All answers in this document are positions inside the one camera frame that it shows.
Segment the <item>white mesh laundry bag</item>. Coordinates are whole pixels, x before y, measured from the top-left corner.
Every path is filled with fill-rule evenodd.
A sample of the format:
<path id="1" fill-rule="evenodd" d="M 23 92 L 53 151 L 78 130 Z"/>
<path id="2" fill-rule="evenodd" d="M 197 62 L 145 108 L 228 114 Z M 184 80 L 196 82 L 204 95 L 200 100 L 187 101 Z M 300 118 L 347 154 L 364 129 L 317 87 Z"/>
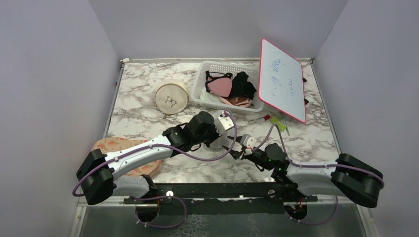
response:
<path id="1" fill-rule="evenodd" d="M 213 149 L 227 149 L 232 145 L 232 140 L 229 137 L 234 136 L 234 125 L 226 110 L 215 111 L 212 116 L 214 118 L 214 125 L 218 137 L 209 144 Z"/>

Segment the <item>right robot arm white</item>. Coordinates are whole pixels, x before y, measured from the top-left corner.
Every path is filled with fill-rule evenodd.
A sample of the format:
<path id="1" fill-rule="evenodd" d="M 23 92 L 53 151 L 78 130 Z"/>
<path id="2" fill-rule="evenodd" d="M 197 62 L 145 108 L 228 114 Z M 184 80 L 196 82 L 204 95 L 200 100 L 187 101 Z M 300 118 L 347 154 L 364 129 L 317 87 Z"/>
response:
<path id="1" fill-rule="evenodd" d="M 309 164 L 291 161 L 277 143 L 269 144 L 263 150 L 242 147 L 229 154 L 234 159 L 253 162 L 260 171 L 271 171 L 275 182 L 286 186 L 286 197 L 292 201 L 329 195 L 346 197 L 355 204 L 375 208 L 384 187 L 380 171 L 349 154 L 340 154 L 334 161 Z"/>

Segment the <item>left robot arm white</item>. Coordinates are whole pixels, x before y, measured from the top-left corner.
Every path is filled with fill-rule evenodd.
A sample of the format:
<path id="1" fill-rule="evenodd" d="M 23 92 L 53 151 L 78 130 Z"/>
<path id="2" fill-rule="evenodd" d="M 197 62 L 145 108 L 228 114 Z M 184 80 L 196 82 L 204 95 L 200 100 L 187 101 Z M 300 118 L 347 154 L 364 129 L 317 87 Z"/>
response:
<path id="1" fill-rule="evenodd" d="M 85 197 L 87 204 L 99 204 L 112 196 L 114 191 L 122 191 L 115 181 L 129 171 L 180 153 L 185 154 L 195 145 L 208 146 L 232 125 L 228 116 L 214 117 L 201 111 L 189 122 L 170 127 L 146 143 L 106 154 L 95 149 L 88 153 L 76 172 L 79 182 L 73 189 L 73 195 L 77 196 L 76 191 L 81 188 L 80 196 Z"/>

